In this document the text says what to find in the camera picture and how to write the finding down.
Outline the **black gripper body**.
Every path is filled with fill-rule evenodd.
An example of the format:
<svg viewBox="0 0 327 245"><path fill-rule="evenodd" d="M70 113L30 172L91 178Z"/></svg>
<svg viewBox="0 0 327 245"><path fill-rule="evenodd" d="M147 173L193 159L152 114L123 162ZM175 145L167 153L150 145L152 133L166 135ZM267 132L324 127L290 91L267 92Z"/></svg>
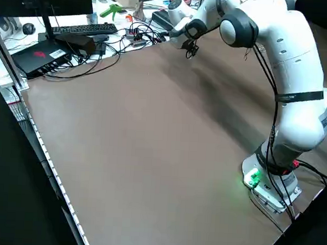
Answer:
<svg viewBox="0 0 327 245"><path fill-rule="evenodd" d="M188 50L194 50L196 46L196 41L195 40L186 40L185 42L182 43L181 49L188 49Z"/></svg>

